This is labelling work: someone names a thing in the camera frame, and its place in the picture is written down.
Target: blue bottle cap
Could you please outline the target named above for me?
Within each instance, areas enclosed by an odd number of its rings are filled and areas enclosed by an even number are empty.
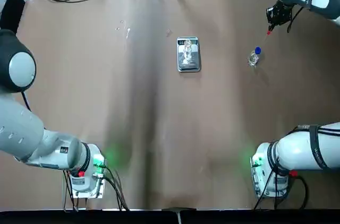
[[[259,55],[259,54],[261,53],[261,48],[260,48],[260,47],[256,47],[256,48],[255,48],[255,53],[256,53],[257,55]]]

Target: table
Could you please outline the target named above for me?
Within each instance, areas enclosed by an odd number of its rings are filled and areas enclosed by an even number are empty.
[[[31,0],[20,22],[18,37],[37,61],[31,109],[48,129],[124,153],[116,165],[133,209],[252,208],[249,156],[257,146],[297,124],[340,120],[338,27],[303,11],[289,34],[274,30],[253,70],[247,57],[276,0],[197,1]],[[177,71],[181,36],[200,39],[201,72]],[[5,154],[0,162],[0,187],[8,188],[1,209],[61,208],[59,171]],[[300,174],[308,208],[340,207],[338,173]],[[280,207],[302,199],[297,184]],[[111,188],[89,205],[116,207]]]

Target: red light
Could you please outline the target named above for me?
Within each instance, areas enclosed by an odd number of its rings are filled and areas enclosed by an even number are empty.
[[[292,176],[292,177],[296,177],[296,176],[298,176],[298,172],[296,170],[291,170],[289,172],[289,175]]]

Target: green light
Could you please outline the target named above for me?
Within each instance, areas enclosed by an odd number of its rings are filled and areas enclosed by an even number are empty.
[[[255,153],[255,155],[253,156],[253,161],[254,161],[254,164],[256,166],[261,166],[263,164],[263,153]]]
[[[94,154],[93,155],[93,165],[94,166],[104,166],[104,157],[101,154]],[[97,174],[102,174],[103,168],[102,167],[97,167],[97,169],[95,170],[95,173]]]

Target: small glass bottle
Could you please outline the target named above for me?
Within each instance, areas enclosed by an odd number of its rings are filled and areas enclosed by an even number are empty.
[[[259,61],[260,54],[261,54],[261,48],[260,47],[256,47],[255,50],[253,50],[250,53],[250,56],[248,58],[248,63],[249,63],[250,66],[256,66],[257,62]]]
[[[191,41],[188,39],[184,42],[184,64],[191,62]]]

